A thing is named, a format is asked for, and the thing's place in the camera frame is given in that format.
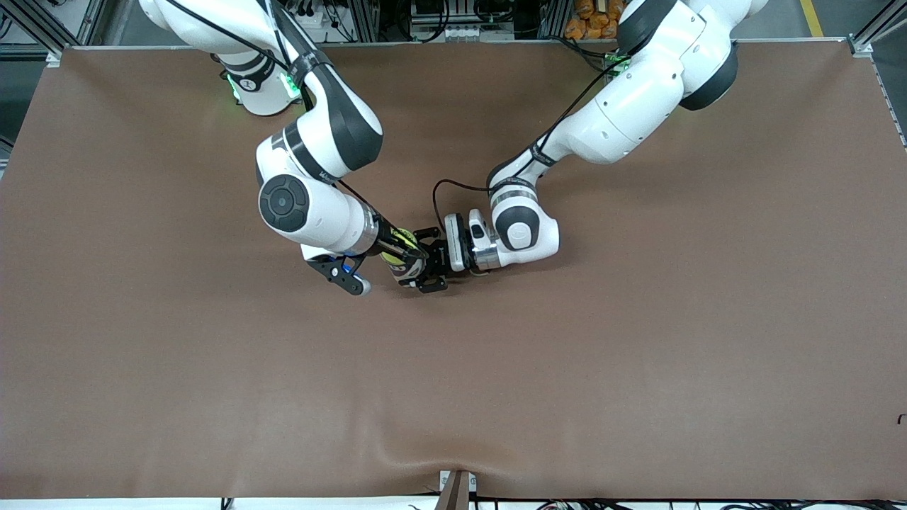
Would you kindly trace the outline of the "tennis ball can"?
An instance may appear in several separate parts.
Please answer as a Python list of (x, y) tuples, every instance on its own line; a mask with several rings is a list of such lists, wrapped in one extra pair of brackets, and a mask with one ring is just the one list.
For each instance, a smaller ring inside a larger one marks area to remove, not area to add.
[(425, 261), (419, 257), (398, 257), (392, 253), (382, 253), (381, 258), (390, 269), (395, 280), (402, 286), (412, 286), (410, 280), (418, 278), (424, 270)]

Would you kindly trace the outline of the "brown table mat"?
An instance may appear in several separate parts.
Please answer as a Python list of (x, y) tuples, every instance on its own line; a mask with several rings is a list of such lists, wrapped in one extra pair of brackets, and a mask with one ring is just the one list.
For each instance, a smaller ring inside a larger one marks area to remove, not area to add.
[(353, 297), (194, 50), (71, 50), (0, 178), (0, 498), (907, 499), (907, 152), (845, 43), (540, 180), (560, 251)]

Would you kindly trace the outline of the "white power strip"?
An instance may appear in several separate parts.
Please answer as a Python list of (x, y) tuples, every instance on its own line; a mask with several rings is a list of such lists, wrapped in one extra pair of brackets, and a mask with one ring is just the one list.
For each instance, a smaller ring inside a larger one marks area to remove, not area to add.
[(286, 4), (294, 19), (308, 31), (327, 31), (332, 21), (317, 0), (292, 0)]

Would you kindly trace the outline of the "orange packaged goods pile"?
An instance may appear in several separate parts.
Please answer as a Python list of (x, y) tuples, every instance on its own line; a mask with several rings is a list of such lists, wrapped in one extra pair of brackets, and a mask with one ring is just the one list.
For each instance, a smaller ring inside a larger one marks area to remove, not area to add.
[(563, 31), (569, 40), (615, 40), (626, 0), (573, 0), (573, 14)]

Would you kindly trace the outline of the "table edge clamp bracket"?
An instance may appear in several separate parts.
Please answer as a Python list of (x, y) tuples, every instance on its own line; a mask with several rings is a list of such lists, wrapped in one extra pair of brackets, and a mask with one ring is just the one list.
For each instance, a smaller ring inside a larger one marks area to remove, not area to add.
[(474, 510), (478, 490), (476, 476), (466, 470), (445, 470), (439, 474), (439, 498), (434, 510)]

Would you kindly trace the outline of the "aluminium frame post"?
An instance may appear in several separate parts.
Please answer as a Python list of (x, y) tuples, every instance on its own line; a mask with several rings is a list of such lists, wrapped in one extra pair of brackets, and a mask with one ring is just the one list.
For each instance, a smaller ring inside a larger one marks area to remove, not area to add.
[(346, 0), (359, 43), (378, 42), (381, 0)]
[(540, 23), (538, 39), (549, 36), (562, 38), (565, 28), (574, 14), (574, 0), (540, 0)]

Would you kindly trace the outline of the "aluminium frame strut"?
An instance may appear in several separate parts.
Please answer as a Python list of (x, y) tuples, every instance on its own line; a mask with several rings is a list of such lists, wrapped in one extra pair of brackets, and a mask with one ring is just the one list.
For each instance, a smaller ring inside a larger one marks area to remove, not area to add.
[(50, 54), (59, 56), (70, 42), (66, 31), (60, 31), (56, 19), (36, 0), (0, 0), (0, 6), (16, 21), (20, 28), (45, 46)]
[(858, 35), (869, 36), (873, 43), (885, 33), (891, 32), (896, 25), (896, 21), (903, 14), (907, 14), (907, 0), (886, 0), (884, 7), (878, 13), (875, 13), (857, 33)]

